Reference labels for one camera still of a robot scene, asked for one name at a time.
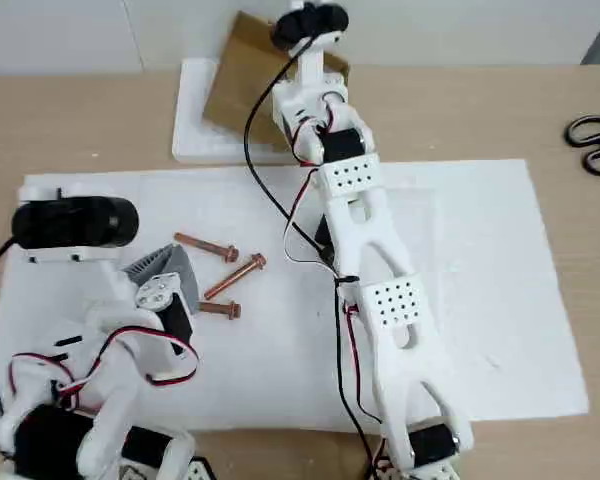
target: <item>copper screw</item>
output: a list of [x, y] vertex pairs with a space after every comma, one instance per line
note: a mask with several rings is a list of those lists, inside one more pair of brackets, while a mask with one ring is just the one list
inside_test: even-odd
[[198, 238], [194, 238], [180, 232], [177, 232], [173, 236], [173, 239], [176, 242], [184, 243], [185, 245], [190, 245], [192, 247], [199, 248], [200, 250], [219, 255], [223, 257], [224, 261], [227, 263], [235, 262], [238, 259], [238, 255], [240, 254], [238, 249], [233, 245], [229, 245], [228, 247], [221, 247], [220, 245], [216, 245], [215, 243], [205, 242], [204, 240], [200, 240]]
[[209, 290], [207, 290], [204, 294], [204, 298], [206, 300], [211, 300], [217, 294], [227, 289], [242, 277], [244, 277], [247, 273], [252, 272], [256, 268], [262, 270], [262, 268], [267, 264], [267, 259], [264, 258], [263, 255], [256, 253], [255, 255], [251, 255], [251, 261], [246, 265], [243, 265], [238, 270], [233, 272], [227, 278], [222, 280], [221, 282], [215, 284]]
[[229, 320], [233, 320], [234, 318], [240, 318], [240, 312], [242, 311], [242, 308], [240, 308], [240, 304], [236, 302], [231, 302], [228, 305], [222, 305], [220, 303], [200, 302], [199, 308], [201, 312], [221, 313], [229, 317]]

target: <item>cardboard piece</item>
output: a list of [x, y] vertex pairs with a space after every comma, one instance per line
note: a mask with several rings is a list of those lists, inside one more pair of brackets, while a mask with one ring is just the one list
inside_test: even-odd
[[[271, 43], [271, 25], [239, 12], [211, 87], [203, 116], [217, 125], [242, 134], [251, 109], [272, 78], [289, 60], [286, 53]], [[325, 68], [349, 75], [349, 64], [325, 53]], [[290, 74], [295, 74], [295, 66]], [[284, 136], [271, 118], [271, 102], [265, 102], [253, 120], [251, 140], [287, 150]]]

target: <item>scissors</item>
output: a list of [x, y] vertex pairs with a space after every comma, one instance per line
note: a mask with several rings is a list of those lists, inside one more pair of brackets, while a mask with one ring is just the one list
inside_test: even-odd
[[[575, 135], [575, 130], [585, 124], [600, 125], [600, 115], [586, 115], [571, 122], [564, 130], [565, 142], [575, 148], [590, 147], [592, 145], [600, 147], [600, 132], [583, 138], [578, 138]], [[600, 148], [584, 154], [582, 167], [591, 175], [600, 177]]]

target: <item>styrofoam sheet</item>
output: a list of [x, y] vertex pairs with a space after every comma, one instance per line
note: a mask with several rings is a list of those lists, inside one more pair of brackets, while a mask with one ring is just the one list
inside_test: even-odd
[[[424, 274], [471, 418], [586, 412], [585, 384], [525, 162], [383, 164], [383, 169], [394, 219]], [[306, 173], [295, 167], [261, 171], [284, 204]], [[145, 421], [192, 429], [351, 429], [335, 383], [332, 280], [322, 269], [284, 258], [282, 218], [246, 169], [26, 179], [29, 185], [76, 181], [107, 184], [138, 207], [140, 230], [122, 253], [123, 264], [166, 244], [178, 230], [234, 243], [243, 258], [260, 252], [268, 259], [263, 272], [218, 297], [241, 303], [242, 318], [196, 317], [199, 373], [172, 389], [147, 386], [140, 408]], [[317, 195], [310, 193], [299, 221], [312, 232], [319, 216]], [[290, 242], [296, 255], [312, 254], [295, 234]], [[188, 252], [201, 291], [234, 268], [204, 252]], [[21, 251], [10, 252], [0, 295], [3, 391], [13, 353], [32, 348], [53, 322], [81, 318], [80, 285], [89, 275], [73, 264], [31, 265]], [[374, 410], [368, 345], [360, 325], [356, 332], [363, 402]], [[345, 380], [353, 401], [348, 360]]]

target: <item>wooden table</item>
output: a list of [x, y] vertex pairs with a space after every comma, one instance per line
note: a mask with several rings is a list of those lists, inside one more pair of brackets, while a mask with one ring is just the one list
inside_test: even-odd
[[[179, 168], [175, 73], [0, 78], [0, 242], [23, 175]], [[351, 100], [383, 160], [528, 159], [591, 400], [583, 417], [475, 424], [475, 480], [600, 478], [600, 178], [561, 140], [600, 113], [600, 66], [356, 67]], [[220, 479], [352, 479], [358, 440], [317, 432], [200, 435]]]

